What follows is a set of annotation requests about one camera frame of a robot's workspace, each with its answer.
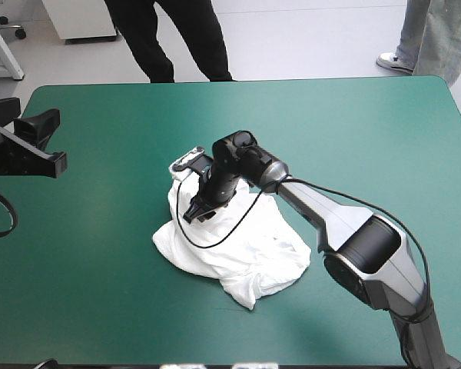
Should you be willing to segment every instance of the chair wheel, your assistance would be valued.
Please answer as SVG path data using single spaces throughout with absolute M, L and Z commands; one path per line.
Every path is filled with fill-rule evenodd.
M 15 37 L 19 40 L 23 40 L 27 37 L 27 34 L 25 33 L 24 29 L 20 28 L 17 31 L 15 31 Z
M 8 24 L 8 18 L 0 16 L 0 25 L 7 25 Z

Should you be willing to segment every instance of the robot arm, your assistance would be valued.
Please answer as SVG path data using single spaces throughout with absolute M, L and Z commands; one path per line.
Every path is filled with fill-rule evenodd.
M 211 218 L 225 206 L 239 178 L 263 192 L 276 192 L 317 229 L 318 252 L 323 252 L 331 277 L 372 309 L 390 312 L 410 366 L 461 367 L 446 354 L 427 286 L 413 262 L 405 232 L 369 208 L 339 204 L 292 179 L 287 165 L 258 146 L 248 131 L 216 141 L 212 152 L 213 163 L 199 173 L 199 191 L 184 214 L 188 223 Z
M 48 154 L 46 146 L 60 125 L 60 112 L 51 109 L 30 118 L 18 118 L 21 105 L 18 98 L 0 100 L 0 175 L 44 175 L 57 178 L 67 168 L 67 155 L 62 152 Z M 13 120 L 14 133 L 4 129 Z M 0 195 L 0 204 L 10 214 L 12 224 L 4 237 L 17 224 L 17 214 L 7 199 Z

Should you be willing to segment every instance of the crumpled fabric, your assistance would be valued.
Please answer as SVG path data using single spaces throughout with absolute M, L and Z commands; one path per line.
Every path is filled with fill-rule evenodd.
M 274 198 L 265 194 L 222 244 L 208 249 L 193 246 L 175 220 L 180 183 L 175 179 L 167 195 L 173 219 L 152 237 L 160 253 L 178 268 L 218 279 L 228 294 L 252 310 L 258 298 L 289 287 L 309 266 L 309 247 L 283 219 Z M 203 223 L 195 219 L 188 224 L 183 214 L 197 190 L 198 176 L 193 173 L 181 185 L 179 218 L 187 236 L 202 246 L 225 237 L 257 196 L 240 180 L 226 208 L 217 210 L 215 216 Z

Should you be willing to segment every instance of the white cabinet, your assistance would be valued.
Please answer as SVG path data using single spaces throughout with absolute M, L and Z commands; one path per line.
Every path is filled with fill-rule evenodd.
M 43 0 L 43 4 L 63 40 L 116 36 L 103 0 Z

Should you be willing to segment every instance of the gray pants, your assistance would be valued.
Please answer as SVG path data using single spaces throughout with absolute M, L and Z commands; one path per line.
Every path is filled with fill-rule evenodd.
M 452 86 L 461 73 L 461 0 L 408 0 L 397 56 Z

